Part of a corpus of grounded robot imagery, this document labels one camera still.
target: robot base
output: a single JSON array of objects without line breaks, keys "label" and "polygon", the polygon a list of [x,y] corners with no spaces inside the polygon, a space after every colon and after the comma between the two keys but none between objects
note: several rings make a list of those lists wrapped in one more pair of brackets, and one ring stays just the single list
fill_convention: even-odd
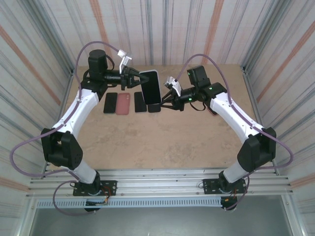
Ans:
[{"label": "robot base", "polygon": [[203,181],[203,190],[205,194],[231,194],[236,190],[236,194],[244,193],[246,184],[244,179],[240,179],[235,184],[233,183],[233,189],[228,192],[224,192],[220,188],[219,179],[206,178]]},{"label": "robot base", "polygon": [[[105,193],[108,196],[115,196],[116,195],[116,190],[117,190],[117,181],[116,180],[101,180],[100,181],[100,185],[102,186],[106,186],[106,188],[103,188]],[[84,196],[105,196],[104,192],[102,190],[100,190],[98,193],[96,194],[90,194],[87,191],[84,191],[84,189],[82,189],[81,184],[80,183],[75,183],[74,184],[74,188],[73,188],[73,195],[74,196],[80,196],[80,197],[84,197]]]}]

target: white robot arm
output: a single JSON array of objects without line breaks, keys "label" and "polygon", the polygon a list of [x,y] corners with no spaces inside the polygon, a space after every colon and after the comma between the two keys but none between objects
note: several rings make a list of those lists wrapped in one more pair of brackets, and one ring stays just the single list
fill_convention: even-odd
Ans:
[{"label": "white robot arm", "polygon": [[[231,192],[243,181],[244,176],[275,158],[276,143],[254,130],[232,109],[226,89],[220,83],[211,84],[203,66],[196,66],[187,72],[193,87],[182,89],[179,83],[170,77],[165,83],[170,91],[163,97],[161,106],[183,111],[186,103],[201,101],[213,114],[219,114],[232,127],[241,140],[242,147],[237,155],[237,161],[221,172],[217,183],[211,186],[214,193],[218,189],[222,193]],[[274,129],[265,129],[256,123],[233,100],[232,105],[253,126],[276,137]]]},{"label": "white robot arm", "polygon": [[[65,115],[53,126],[53,129],[60,125],[63,127],[41,139],[45,160],[55,166],[68,168],[75,173],[80,178],[81,189],[90,195],[100,191],[101,183],[98,172],[82,159],[83,151],[77,142],[84,121],[102,99],[109,85],[112,87],[120,85],[122,90],[125,90],[125,87],[133,88],[148,81],[148,78],[139,74],[139,71],[126,66],[128,60],[131,59],[128,53],[120,50],[118,55],[122,58],[119,70],[109,70],[105,51],[93,50],[90,52],[89,69],[81,83],[81,97],[79,97],[80,91],[78,91],[73,103]],[[66,118],[74,111],[78,101],[80,103],[76,111],[66,121]]]}]

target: smartphone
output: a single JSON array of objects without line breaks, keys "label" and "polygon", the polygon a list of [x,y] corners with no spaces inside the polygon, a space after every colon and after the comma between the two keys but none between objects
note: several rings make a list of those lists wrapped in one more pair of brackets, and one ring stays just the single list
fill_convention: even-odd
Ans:
[{"label": "smartphone", "polygon": [[147,111],[147,105],[143,100],[142,92],[134,93],[134,111],[136,113]]},{"label": "smartphone", "polygon": [[105,114],[114,114],[116,111],[116,103],[117,103],[117,93],[108,92],[105,97],[103,112]]},{"label": "smartphone", "polygon": [[140,74],[149,78],[149,81],[141,85],[144,102],[149,104],[161,103],[158,72],[156,70],[142,71]]},{"label": "smartphone", "polygon": [[119,93],[117,96],[116,114],[128,115],[130,106],[130,93]]},{"label": "smartphone", "polygon": [[148,112],[149,113],[155,113],[161,111],[161,105],[160,104],[150,104],[148,105]]}]

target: striped wall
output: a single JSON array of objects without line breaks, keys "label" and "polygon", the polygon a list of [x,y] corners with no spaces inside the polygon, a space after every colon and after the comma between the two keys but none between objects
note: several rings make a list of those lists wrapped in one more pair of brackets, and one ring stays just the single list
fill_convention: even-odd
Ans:
[{"label": "striped wall", "polygon": [[[72,62],[90,41],[132,52],[140,65],[183,64],[196,53],[240,64],[274,0],[35,0]],[[114,51],[106,49],[110,56]],[[86,65],[87,55],[81,64]],[[193,63],[208,63],[196,58]]]},{"label": "striped wall", "polygon": [[[265,126],[295,154],[289,176],[309,235],[315,235],[315,1],[287,1],[257,60],[250,83]],[[278,148],[276,161],[289,160]]]},{"label": "striped wall", "polygon": [[[19,223],[30,179],[10,165],[9,152],[58,118],[69,68],[60,64],[23,1],[0,2],[0,235]],[[17,165],[40,173],[40,141],[18,149]]]}]

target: wooden table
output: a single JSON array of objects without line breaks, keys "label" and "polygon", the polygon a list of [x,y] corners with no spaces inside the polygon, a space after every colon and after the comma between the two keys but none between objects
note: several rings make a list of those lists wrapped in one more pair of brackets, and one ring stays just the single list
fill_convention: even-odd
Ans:
[{"label": "wooden table", "polygon": [[[177,77],[182,66],[135,66],[139,71],[156,69],[159,74],[162,96],[168,92],[163,85],[167,76]],[[252,106],[238,65],[221,65],[233,99],[249,116],[254,118]],[[87,68],[79,68],[82,77]],[[211,82],[224,85],[212,65],[205,66]],[[191,87],[186,73],[180,78],[182,87]],[[66,108],[77,93],[73,81]],[[162,108],[160,113],[135,113],[134,92],[137,86],[120,90],[120,86],[107,92],[129,92],[130,111],[127,116],[103,113],[105,95],[92,110],[79,133],[78,142],[84,159],[94,169],[168,169],[227,167],[236,160],[241,147],[234,131],[220,116],[207,110],[198,112],[189,104],[183,112]],[[200,102],[194,105],[202,108]]]}]

